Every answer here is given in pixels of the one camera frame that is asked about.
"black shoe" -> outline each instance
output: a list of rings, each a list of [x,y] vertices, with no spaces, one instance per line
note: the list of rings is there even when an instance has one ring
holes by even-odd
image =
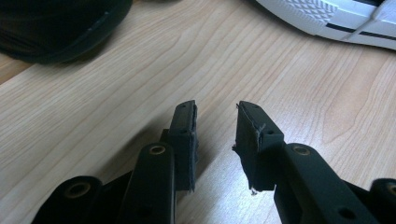
[[[104,40],[132,0],[2,0],[0,52],[28,63],[72,60]]]

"black plastic part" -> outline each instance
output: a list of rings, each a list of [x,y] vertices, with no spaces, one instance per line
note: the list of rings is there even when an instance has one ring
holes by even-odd
[[[367,205],[381,223],[396,223],[396,180],[375,180],[370,188]]]
[[[169,130],[162,140],[172,146],[176,162],[176,190],[195,189],[195,164],[198,140],[196,136],[197,106],[188,101],[176,107]]]
[[[274,157],[284,146],[283,139],[283,133],[261,107],[239,103],[233,150],[241,159],[250,189],[274,190],[278,170]]]
[[[77,176],[62,183],[41,206],[33,223],[92,223],[102,183]]]
[[[312,147],[288,144],[278,160],[301,207],[302,223],[377,223]]]
[[[173,149],[164,143],[140,151],[117,223],[175,222],[174,164]]]
[[[396,223],[396,180],[376,180],[370,191],[343,181],[312,147],[286,145],[259,106],[239,104],[235,142],[249,187],[276,186],[282,223]]]

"wooden table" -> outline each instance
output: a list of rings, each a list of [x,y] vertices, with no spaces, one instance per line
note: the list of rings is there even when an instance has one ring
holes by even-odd
[[[95,55],[0,58],[0,221],[30,222],[63,181],[134,169],[175,106],[198,105],[197,185],[177,223],[278,223],[232,151],[235,104],[260,105],[286,142],[314,147],[368,189],[396,178],[396,53],[306,35],[243,0],[134,1]]]

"shoe sole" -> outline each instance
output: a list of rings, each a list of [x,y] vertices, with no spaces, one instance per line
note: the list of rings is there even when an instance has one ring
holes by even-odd
[[[106,39],[128,14],[131,5],[131,0],[121,0],[116,6],[99,18],[84,34],[62,50],[42,56],[8,55],[28,63],[47,64],[72,61]]]
[[[373,0],[256,0],[283,21],[311,35],[396,49],[396,23],[366,23],[379,6]]]

